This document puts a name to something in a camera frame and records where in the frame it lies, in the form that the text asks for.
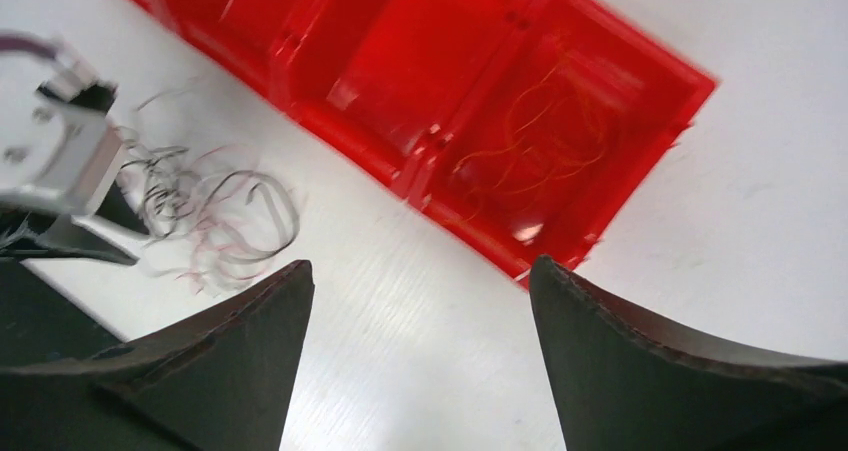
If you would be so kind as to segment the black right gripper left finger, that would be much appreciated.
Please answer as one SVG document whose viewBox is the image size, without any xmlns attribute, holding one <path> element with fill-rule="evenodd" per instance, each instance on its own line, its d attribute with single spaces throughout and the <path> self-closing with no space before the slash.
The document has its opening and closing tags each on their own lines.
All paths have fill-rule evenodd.
<svg viewBox="0 0 848 451">
<path fill-rule="evenodd" d="M 87 358 L 1 365 L 5 450 L 276 450 L 314 297 L 295 261 Z"/>
</svg>

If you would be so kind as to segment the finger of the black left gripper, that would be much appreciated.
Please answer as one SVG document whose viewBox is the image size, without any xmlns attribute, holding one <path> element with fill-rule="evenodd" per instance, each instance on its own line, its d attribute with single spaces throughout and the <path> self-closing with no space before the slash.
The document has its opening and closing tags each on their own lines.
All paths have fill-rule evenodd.
<svg viewBox="0 0 848 451">
<path fill-rule="evenodd" d="M 150 236 L 118 183 L 112 184 L 95 216 L 120 231 Z M 88 259 L 123 266 L 138 261 L 124 248 L 75 224 L 69 215 L 53 216 L 7 205 L 1 207 L 1 259 Z"/>
</svg>

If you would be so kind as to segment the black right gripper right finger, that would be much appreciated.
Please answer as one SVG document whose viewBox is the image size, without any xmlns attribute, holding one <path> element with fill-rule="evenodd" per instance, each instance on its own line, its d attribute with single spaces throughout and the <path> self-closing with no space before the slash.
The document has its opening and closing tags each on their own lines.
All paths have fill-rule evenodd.
<svg viewBox="0 0 848 451">
<path fill-rule="evenodd" d="M 529 296 L 570 450 L 843 450 L 847 366 L 688 327 L 548 256 Z"/>
</svg>

